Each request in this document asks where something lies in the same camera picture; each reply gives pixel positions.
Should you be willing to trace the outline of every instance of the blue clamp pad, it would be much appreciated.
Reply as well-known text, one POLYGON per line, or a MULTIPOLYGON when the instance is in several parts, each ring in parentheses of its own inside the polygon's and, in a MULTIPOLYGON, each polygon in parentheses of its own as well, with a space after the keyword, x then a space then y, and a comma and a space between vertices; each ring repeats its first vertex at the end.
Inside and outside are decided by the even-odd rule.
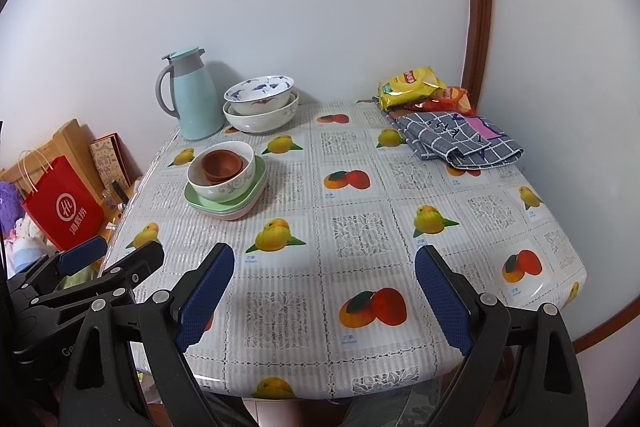
POLYGON ((58 273, 60 275, 73 275, 106 254, 107 242, 103 237, 96 235, 77 247, 61 253, 58 259, 58 273))
POLYGON ((180 308, 175 345, 184 353, 202 338, 204 328, 225 292, 234 273, 234 251, 225 245, 198 286, 180 308))
POLYGON ((466 357, 474 347, 469 334, 469 314, 426 247, 415 254, 415 276, 447 342, 466 357))

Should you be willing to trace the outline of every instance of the gray handle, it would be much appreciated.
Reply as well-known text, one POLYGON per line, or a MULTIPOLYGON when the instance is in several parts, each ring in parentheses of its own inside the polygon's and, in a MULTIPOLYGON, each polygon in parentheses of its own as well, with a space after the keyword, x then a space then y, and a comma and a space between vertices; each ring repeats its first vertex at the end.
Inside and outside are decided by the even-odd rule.
POLYGON ((166 107, 166 104, 164 103, 164 100, 162 99, 162 79, 164 78, 164 76, 169 73, 170 71, 173 71, 174 69, 174 65, 173 64, 169 64, 167 67, 164 68, 164 70, 160 71, 160 75, 158 76, 158 79, 156 80, 156 100, 158 100, 158 103, 160 104, 160 107, 162 108, 162 110, 167 113, 169 116, 172 116, 174 118, 180 118, 180 115, 178 114, 178 112, 175 109, 169 109, 168 107, 166 107))

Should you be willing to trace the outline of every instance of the tablecloth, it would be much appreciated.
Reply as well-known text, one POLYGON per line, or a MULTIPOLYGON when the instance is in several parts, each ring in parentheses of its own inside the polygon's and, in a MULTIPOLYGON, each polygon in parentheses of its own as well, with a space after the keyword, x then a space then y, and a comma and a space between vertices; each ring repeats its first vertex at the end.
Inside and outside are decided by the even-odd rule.
MULTIPOLYGON (((578 254, 515 166, 470 172, 422 161, 373 103, 301 105, 266 136, 233 131, 201 142, 172 134, 104 263, 132 251, 136 234, 156 223, 165 261, 136 289, 142 301, 170 289, 216 242, 231 245, 234 276, 212 326, 186 352, 198 382, 217 393, 261 396, 258 383, 267 381, 268 392, 344 397, 450 371, 462 356, 415 280, 415 251, 427 243, 507 305, 562 308, 584 285, 578 254), (224 140, 252 145, 268 173, 256 207, 230 222, 187 205, 191 155, 175 161, 224 140)), ((142 346, 133 352, 148 371, 142 346)))

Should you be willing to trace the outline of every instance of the snack bag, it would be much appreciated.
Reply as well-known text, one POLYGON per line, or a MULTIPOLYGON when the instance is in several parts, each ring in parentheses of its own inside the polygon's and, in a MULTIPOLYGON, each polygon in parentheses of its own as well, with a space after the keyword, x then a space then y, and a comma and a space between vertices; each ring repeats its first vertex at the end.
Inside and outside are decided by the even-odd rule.
POLYGON ((403 107, 415 112, 453 111, 460 114, 475 114, 466 95, 466 89, 458 86, 437 89, 431 94, 429 100, 416 100, 405 103, 403 107))
POLYGON ((380 107, 387 110, 394 105, 428 98, 436 89, 446 87, 431 68, 416 68, 378 84, 380 107))

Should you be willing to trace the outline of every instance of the gray checkered bag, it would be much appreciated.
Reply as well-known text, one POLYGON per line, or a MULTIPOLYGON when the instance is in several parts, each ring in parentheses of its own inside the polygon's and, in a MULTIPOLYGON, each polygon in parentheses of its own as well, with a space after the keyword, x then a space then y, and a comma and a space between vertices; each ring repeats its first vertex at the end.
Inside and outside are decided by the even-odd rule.
POLYGON ((523 153, 513 139, 480 116, 414 112, 401 116, 396 123, 406 136, 417 138, 426 151, 458 169, 504 166, 516 162, 523 153))
POLYGON ((392 117, 387 111, 380 109, 382 111, 382 115, 386 118, 386 121, 393 127, 402 139, 405 140, 407 145, 409 145, 413 150, 414 154, 418 156, 421 160, 433 160, 436 158, 440 158, 439 154, 433 152, 433 150, 426 147, 420 140, 418 140, 417 136, 414 136, 411 131, 408 131, 398 124, 396 119, 392 117))

